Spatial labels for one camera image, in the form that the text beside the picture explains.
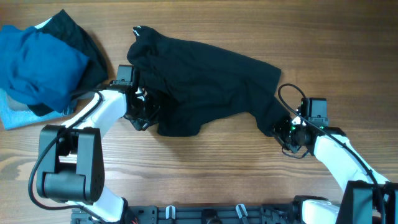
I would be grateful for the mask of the black sports shirt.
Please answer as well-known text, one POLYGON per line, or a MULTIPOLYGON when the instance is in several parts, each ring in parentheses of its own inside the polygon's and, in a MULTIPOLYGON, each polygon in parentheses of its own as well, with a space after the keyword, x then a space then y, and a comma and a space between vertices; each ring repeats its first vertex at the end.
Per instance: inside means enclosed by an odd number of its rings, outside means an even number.
POLYGON ((212 45, 166 37, 147 26, 133 28, 136 41, 127 60, 140 73, 140 86, 159 97, 157 132, 195 136, 202 125, 250 113, 271 136, 289 112, 274 96, 281 70, 212 45))

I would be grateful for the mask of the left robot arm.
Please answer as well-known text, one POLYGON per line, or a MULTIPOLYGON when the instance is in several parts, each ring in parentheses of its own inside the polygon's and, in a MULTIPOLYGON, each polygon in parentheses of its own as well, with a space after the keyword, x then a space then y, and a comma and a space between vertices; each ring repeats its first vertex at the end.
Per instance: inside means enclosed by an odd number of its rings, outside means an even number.
POLYGON ((76 116, 40 132, 39 156, 32 169, 28 193, 36 206, 49 210, 35 196, 60 203, 57 210, 75 209, 93 223, 138 223, 128 202, 104 184, 102 138, 120 118, 135 130, 157 123, 159 106, 143 86, 140 71, 120 65, 117 77, 92 89, 94 98, 76 116))

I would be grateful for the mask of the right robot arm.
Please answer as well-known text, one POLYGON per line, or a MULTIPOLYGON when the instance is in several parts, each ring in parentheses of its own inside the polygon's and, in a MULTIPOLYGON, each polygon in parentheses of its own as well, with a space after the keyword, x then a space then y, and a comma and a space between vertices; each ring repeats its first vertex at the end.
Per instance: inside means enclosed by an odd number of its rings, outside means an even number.
POLYGON ((332 174, 343 191, 340 205, 322 197, 296 196, 289 223, 397 223, 397 184, 375 171, 352 147, 346 134, 329 125, 324 98, 302 98, 290 117, 273 130, 282 152, 305 147, 332 174))

